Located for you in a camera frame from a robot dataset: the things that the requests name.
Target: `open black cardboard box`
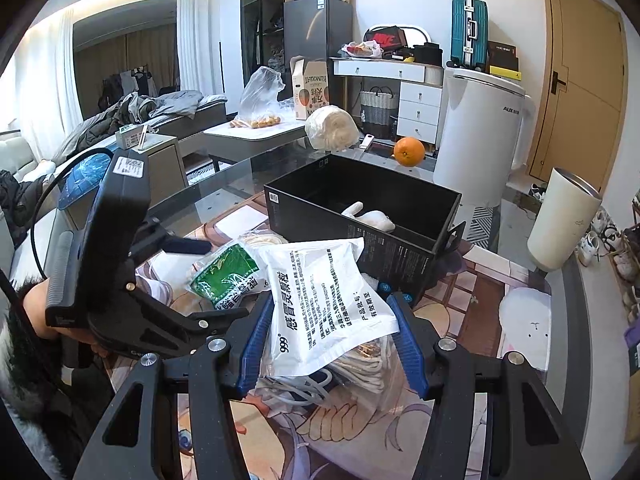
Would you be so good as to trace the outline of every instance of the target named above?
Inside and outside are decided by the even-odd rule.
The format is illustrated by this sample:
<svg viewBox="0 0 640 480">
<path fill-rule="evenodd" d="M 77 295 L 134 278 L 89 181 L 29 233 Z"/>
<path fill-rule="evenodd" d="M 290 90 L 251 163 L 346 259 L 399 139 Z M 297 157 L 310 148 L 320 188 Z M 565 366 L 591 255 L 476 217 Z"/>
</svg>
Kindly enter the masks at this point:
<svg viewBox="0 0 640 480">
<path fill-rule="evenodd" d="M 417 303 L 436 258 L 460 243 L 464 224 L 449 230 L 460 193 L 360 160 L 327 155 L 264 186 L 271 229 L 290 242 L 365 239 L 358 268 Z M 354 202 L 396 224 L 384 233 L 340 213 Z"/>
</svg>

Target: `door frame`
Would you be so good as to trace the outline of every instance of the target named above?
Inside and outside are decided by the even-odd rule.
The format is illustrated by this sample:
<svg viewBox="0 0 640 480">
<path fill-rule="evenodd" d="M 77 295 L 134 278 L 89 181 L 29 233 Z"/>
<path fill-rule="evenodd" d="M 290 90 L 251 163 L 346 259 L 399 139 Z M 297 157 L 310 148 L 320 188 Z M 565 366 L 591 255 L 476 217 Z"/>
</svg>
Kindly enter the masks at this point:
<svg viewBox="0 0 640 480">
<path fill-rule="evenodd" d="M 596 0 L 601 3 L 603 6 L 607 7 L 611 12 L 615 13 L 618 16 L 618 20 L 621 27 L 622 34 L 622 57 L 623 57 L 623 67 L 624 67 L 624 75 L 623 75 L 623 89 L 622 89 L 622 106 L 620 107 L 620 120 L 618 121 L 618 130 L 616 131 L 616 138 L 613 142 L 613 146 L 611 149 L 611 154 L 609 156 L 609 161 L 607 163 L 607 169 L 605 170 L 604 177 L 602 179 L 602 184 L 600 185 L 600 193 L 604 192 L 604 189 L 607 187 L 607 183 L 609 182 L 609 177 L 611 176 L 611 170 L 613 170 L 613 165 L 616 161 L 616 157 L 618 156 L 618 149 L 620 147 L 620 137 L 622 136 L 622 128 L 625 124 L 625 115 L 626 115 L 626 93 L 628 89 L 628 75 L 629 75 L 629 63 L 626 52 L 626 31 L 625 31 L 625 22 L 622 19 L 622 14 L 619 10 L 611 7 L 609 4 L 603 2 L 602 0 Z M 527 157 L 527 174 L 530 174 L 531 167 L 533 166 L 533 161 L 536 157 L 536 152 L 538 150 L 538 145 L 540 143 L 540 136 L 542 135 L 542 126 L 545 121 L 546 114 L 546 104 L 548 102 L 548 96 L 551 91 L 551 60 L 553 57 L 553 23 L 551 16 L 551 0 L 545 0 L 545 15 L 546 15 L 546 52 L 545 52 L 545 72 L 542 79 L 542 92 L 540 94 L 540 106 L 538 107 L 538 118 L 536 120 L 536 127 L 533 132 L 533 139 L 531 141 L 531 146 L 529 148 L 529 156 Z"/>
</svg>

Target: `screw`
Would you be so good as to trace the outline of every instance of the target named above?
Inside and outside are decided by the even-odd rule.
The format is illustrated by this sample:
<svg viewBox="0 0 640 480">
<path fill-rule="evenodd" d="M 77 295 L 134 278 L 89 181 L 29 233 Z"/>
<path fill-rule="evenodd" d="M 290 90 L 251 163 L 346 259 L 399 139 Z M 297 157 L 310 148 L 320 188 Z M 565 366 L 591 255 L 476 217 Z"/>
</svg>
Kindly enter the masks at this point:
<svg viewBox="0 0 640 480">
<path fill-rule="evenodd" d="M 151 366 L 156 361 L 158 361 L 158 356 L 156 354 L 144 354 L 140 358 L 140 362 L 143 366 Z"/>
<path fill-rule="evenodd" d="M 219 352 L 225 346 L 226 346 L 226 341 L 224 339 L 212 339 L 211 341 L 209 341 L 209 344 L 207 344 L 207 347 L 212 352 Z"/>
<path fill-rule="evenodd" d="M 514 365 L 521 365 L 524 362 L 524 357 L 520 352 L 509 352 L 507 359 Z"/>
<path fill-rule="evenodd" d="M 455 350 L 456 346 L 458 345 L 455 341 L 453 341 L 453 339 L 449 337 L 443 337 L 440 341 L 438 341 L 438 346 L 440 347 L 440 349 L 446 352 L 451 352 L 452 350 Z"/>
</svg>

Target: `teal suitcase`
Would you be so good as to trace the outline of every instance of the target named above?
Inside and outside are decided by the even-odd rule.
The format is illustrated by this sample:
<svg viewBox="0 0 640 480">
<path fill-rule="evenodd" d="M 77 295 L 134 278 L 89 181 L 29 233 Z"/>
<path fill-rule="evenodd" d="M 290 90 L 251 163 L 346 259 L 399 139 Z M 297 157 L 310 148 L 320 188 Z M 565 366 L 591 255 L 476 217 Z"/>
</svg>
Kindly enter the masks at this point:
<svg viewBox="0 0 640 480">
<path fill-rule="evenodd" d="M 472 70 L 485 71 L 489 17 L 482 0 L 452 0 L 451 60 Z"/>
</svg>

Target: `refrigerator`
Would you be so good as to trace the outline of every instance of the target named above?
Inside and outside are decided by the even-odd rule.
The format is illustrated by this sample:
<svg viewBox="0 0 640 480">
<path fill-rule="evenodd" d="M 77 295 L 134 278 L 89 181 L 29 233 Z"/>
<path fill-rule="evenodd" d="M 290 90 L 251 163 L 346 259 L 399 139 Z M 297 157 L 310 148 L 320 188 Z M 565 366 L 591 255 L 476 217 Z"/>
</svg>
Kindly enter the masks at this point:
<svg viewBox="0 0 640 480">
<path fill-rule="evenodd" d="M 292 0 L 284 4 L 285 85 L 283 97 L 293 96 L 291 58 L 326 61 L 329 102 L 343 106 L 344 82 L 334 75 L 334 64 L 345 43 L 353 41 L 353 7 L 342 0 Z"/>
</svg>

